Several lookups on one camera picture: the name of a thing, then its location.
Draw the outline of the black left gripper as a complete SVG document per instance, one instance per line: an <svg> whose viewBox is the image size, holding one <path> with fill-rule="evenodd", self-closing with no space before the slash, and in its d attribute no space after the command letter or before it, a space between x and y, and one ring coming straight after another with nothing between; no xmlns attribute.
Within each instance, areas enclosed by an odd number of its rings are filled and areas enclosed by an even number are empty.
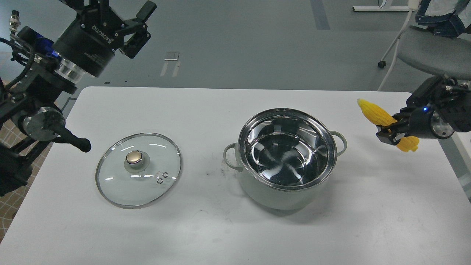
<svg viewBox="0 0 471 265"><path fill-rule="evenodd" d="M77 16L54 42L53 49L94 77L101 75L116 50L133 59L151 38L146 22L157 8L152 1L147 0L135 18L124 22L110 7L109 0L88 0L88 4L85 0L60 2Z"/></svg>

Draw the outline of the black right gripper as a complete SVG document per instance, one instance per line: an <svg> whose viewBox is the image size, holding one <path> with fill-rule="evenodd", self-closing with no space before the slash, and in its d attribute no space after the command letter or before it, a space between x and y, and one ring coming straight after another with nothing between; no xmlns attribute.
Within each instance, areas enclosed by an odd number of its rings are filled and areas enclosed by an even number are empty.
<svg viewBox="0 0 471 265"><path fill-rule="evenodd" d="M376 137L380 142L390 145L398 145L404 136L415 136L418 138L436 138L432 129L432 107L404 107L392 117L398 121L397 131L389 127L376 125L378 129Z"/></svg>

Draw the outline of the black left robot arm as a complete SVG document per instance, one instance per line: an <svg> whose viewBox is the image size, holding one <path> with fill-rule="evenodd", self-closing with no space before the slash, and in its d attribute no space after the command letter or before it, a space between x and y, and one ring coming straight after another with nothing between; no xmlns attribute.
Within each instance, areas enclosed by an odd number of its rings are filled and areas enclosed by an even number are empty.
<svg viewBox="0 0 471 265"><path fill-rule="evenodd" d="M1 124L12 121L25 135L17 144L1 145L0 193L27 185L32 163L50 143L67 143L82 152L91 150L86 138L66 128L55 101L61 93L74 94L85 74L99 77L116 51L132 59L150 40L146 24L157 5L146 1L135 18L123 20L108 0L65 0L76 18L52 41L32 28L21 30L19 12L12 10L10 39L12 61L24 67L8 84L1 84Z"/></svg>

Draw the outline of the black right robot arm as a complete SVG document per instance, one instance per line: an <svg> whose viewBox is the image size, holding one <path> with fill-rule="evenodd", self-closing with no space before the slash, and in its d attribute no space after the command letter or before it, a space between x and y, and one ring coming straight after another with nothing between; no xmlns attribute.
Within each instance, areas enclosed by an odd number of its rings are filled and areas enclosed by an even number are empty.
<svg viewBox="0 0 471 265"><path fill-rule="evenodd" d="M466 84L447 76L426 79L393 115L394 122L378 126L376 136L390 145L405 137L447 139L471 129L471 94Z"/></svg>

